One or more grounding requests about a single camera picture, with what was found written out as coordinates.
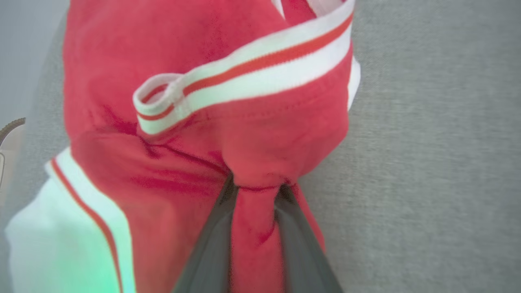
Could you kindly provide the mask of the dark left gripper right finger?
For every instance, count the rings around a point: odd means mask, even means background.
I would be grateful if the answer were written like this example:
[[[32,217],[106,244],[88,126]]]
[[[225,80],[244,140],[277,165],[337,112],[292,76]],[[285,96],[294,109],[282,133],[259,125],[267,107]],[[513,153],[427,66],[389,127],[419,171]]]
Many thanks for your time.
[[[342,293],[340,282],[288,185],[275,198],[287,293]]]

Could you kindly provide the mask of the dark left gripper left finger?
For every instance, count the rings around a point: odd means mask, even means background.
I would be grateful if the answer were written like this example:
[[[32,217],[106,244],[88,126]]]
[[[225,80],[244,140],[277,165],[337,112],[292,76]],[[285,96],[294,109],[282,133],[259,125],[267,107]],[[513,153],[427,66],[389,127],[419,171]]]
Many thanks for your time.
[[[175,293],[230,291],[231,224],[237,187],[229,175],[175,284]]]

